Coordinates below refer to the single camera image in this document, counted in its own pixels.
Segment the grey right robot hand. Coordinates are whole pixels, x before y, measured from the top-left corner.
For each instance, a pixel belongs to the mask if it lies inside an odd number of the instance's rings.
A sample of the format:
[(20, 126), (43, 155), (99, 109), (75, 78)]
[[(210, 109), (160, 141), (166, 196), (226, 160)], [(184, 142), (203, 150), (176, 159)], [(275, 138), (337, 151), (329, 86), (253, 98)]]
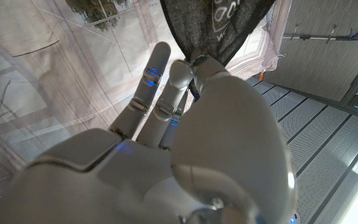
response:
[(210, 55), (169, 64), (159, 42), (109, 129), (19, 172), (0, 223), (289, 223), (295, 178), (264, 98)]

